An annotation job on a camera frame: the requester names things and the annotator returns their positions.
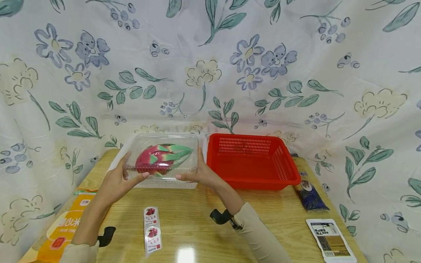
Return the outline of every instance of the dragon fruit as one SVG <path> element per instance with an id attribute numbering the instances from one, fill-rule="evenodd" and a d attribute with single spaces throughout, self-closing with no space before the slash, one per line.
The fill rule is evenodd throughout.
<path id="1" fill-rule="evenodd" d="M 189 147 L 171 143 L 149 146 L 137 157 L 136 170 L 138 173 L 165 175 L 187 160 L 192 151 Z"/>
<path id="2" fill-rule="evenodd" d="M 152 229 L 149 230 L 148 237 L 153 238 L 156 235 L 158 235 L 158 229 L 152 228 Z"/>
<path id="3" fill-rule="evenodd" d="M 155 213 L 155 209 L 149 208 L 148 212 L 146 212 L 146 215 L 153 215 Z"/>

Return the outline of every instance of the red basket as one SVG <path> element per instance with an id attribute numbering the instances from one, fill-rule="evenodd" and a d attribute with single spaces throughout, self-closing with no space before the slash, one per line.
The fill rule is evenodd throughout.
<path id="1" fill-rule="evenodd" d="M 235 189 L 278 191 L 301 181 L 287 147 L 274 136 L 212 134 L 207 164 Z"/>

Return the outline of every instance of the sleeve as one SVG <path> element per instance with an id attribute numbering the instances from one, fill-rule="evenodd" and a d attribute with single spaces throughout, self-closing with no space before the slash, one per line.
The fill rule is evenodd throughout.
<path id="1" fill-rule="evenodd" d="M 99 241 L 95 246 L 90 247 L 87 244 L 73 245 L 69 244 L 64 249 L 60 263 L 95 263 L 98 253 Z"/>
<path id="2" fill-rule="evenodd" d="M 234 216 L 234 221 L 242 229 L 236 232 L 248 243 L 259 263 L 292 263 L 285 249 L 269 231 L 249 203 L 245 203 Z"/>

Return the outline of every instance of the blue snack package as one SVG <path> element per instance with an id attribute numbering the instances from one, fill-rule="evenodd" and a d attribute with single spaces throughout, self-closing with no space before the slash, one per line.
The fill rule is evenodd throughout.
<path id="1" fill-rule="evenodd" d="M 317 190 L 309 182 L 309 174 L 312 174 L 311 168 L 308 166 L 306 160 L 297 155 L 292 155 L 295 165 L 297 166 L 298 173 L 301 176 L 301 183 L 294 186 L 297 192 L 301 204 L 307 211 L 318 211 L 318 210 L 330 210 L 322 198 L 320 197 Z"/>

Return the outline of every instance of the wooden table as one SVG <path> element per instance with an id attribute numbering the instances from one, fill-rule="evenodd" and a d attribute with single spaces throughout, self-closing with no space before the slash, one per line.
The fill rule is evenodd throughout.
<path id="1" fill-rule="evenodd" d="M 116 149 L 108 150 L 80 187 L 98 189 L 117 152 Z M 310 181 L 315 182 L 317 179 L 310 178 Z M 315 187 L 331 211 L 307 213 L 292 186 L 282 191 L 238 190 L 238 192 L 254 207 L 294 262 L 324 262 L 306 219 L 332 218 L 345 236 L 358 263 L 366 263 L 367 260 L 320 184 L 315 183 Z M 66 211 L 69 205 L 70 200 L 57 216 Z M 143 209 L 147 206 L 159 208 L 163 248 L 146 259 Z M 212 221 L 209 214 L 214 208 L 220 212 L 225 210 L 219 198 L 202 186 L 194 190 L 135 188 L 115 203 L 106 215 L 100 233 L 103 233 L 107 226 L 114 226 L 117 230 L 112 242 L 107 247 L 99 249 L 97 262 L 256 262 L 247 243 L 232 230 L 229 223 L 220 226 Z M 42 238 L 38 240 L 38 244 L 32 246 L 32 251 L 28 251 L 24 258 L 29 258 L 31 253 L 37 250 L 41 240 Z"/>

